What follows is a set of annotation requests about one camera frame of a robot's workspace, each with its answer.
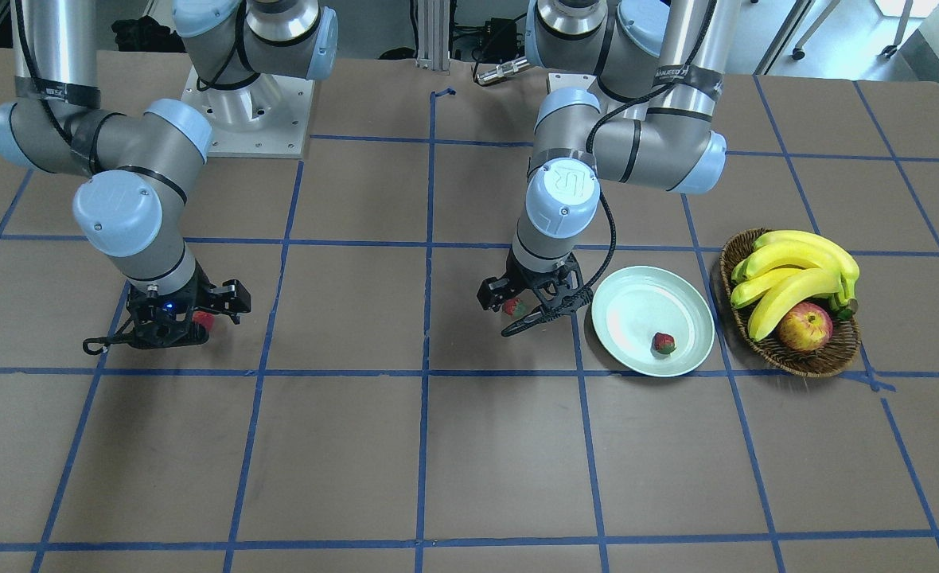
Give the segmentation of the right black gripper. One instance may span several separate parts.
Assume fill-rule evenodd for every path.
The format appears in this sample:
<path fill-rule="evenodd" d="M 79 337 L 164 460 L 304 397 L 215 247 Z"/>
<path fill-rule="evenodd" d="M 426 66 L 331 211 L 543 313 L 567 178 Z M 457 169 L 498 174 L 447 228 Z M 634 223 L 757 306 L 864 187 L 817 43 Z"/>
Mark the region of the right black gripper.
<path fill-rule="evenodd" d="M 83 352 L 90 356 L 106 354 L 114 345 L 135 349 L 167 349 L 203 345 L 210 337 L 201 314 L 229 316 L 240 323 L 240 316 L 251 312 L 251 293 L 236 279 L 222 284 L 208 279 L 190 279 L 171 294 L 154 294 L 132 287 L 127 304 L 129 314 L 125 335 L 106 335 L 83 340 Z"/>

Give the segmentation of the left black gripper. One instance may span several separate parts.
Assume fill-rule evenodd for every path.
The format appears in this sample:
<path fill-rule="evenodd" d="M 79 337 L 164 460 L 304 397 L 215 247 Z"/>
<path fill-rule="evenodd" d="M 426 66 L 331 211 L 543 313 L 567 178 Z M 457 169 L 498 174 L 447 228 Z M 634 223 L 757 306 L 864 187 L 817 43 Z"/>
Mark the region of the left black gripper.
<path fill-rule="evenodd" d="M 509 253 L 503 275 L 484 279 L 477 290 L 477 300 L 481 308 L 497 312 L 506 302 L 527 290 L 534 294 L 538 306 L 523 318 L 514 319 L 501 331 L 502 337 L 512 337 L 582 308 L 583 278 L 575 255 L 568 254 L 564 261 L 557 262 L 553 271 L 531 271 L 520 264 L 513 253 Z"/>

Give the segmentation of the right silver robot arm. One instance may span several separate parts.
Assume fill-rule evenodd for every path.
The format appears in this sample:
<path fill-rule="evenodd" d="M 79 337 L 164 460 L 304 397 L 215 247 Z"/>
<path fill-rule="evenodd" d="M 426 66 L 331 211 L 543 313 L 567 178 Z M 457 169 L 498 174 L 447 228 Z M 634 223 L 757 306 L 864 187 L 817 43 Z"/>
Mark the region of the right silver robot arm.
<path fill-rule="evenodd" d="M 0 154 L 40 173 L 80 175 L 72 215 L 127 279 L 127 321 L 83 350 L 204 344 L 212 320 L 238 323 L 251 295 L 212 283 L 179 228 L 208 162 L 215 128 L 244 131 L 284 119 L 275 77 L 326 80 L 338 16 L 318 1 L 175 1 L 176 33 L 210 109 L 160 99 L 137 119 L 103 108 L 92 1 L 14 1 L 15 101 L 0 105 Z"/>

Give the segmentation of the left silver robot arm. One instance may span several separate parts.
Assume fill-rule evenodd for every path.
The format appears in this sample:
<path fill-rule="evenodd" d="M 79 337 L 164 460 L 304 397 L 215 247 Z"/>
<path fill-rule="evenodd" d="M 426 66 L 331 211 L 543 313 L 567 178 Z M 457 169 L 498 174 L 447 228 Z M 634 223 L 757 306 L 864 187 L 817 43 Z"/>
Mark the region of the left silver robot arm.
<path fill-rule="evenodd" d="M 599 209 L 601 184 L 705 193 L 727 152 L 712 130 L 738 1 L 532 1 L 525 56 L 532 65 L 592 77 L 550 91 L 536 114 L 524 206 L 505 274 L 481 283 L 481 308 L 500 311 L 523 291 L 536 308 L 511 337 L 592 301 L 574 249 Z"/>

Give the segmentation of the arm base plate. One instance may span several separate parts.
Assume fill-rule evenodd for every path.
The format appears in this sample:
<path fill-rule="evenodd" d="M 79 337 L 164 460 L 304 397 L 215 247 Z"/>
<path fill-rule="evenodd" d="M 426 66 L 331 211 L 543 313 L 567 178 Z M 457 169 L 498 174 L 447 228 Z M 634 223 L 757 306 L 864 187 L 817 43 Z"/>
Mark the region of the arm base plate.
<path fill-rule="evenodd" d="M 593 75 L 576 75 L 576 73 L 550 72 L 547 76 L 547 86 L 549 93 L 553 93 L 560 88 L 578 88 L 593 94 L 598 99 L 601 98 L 601 92 L 596 86 L 597 77 Z"/>
<path fill-rule="evenodd" d="M 301 77 L 261 75 L 235 91 L 201 92 L 192 68 L 180 99 L 211 124 L 211 158 L 302 159 L 316 87 Z"/>

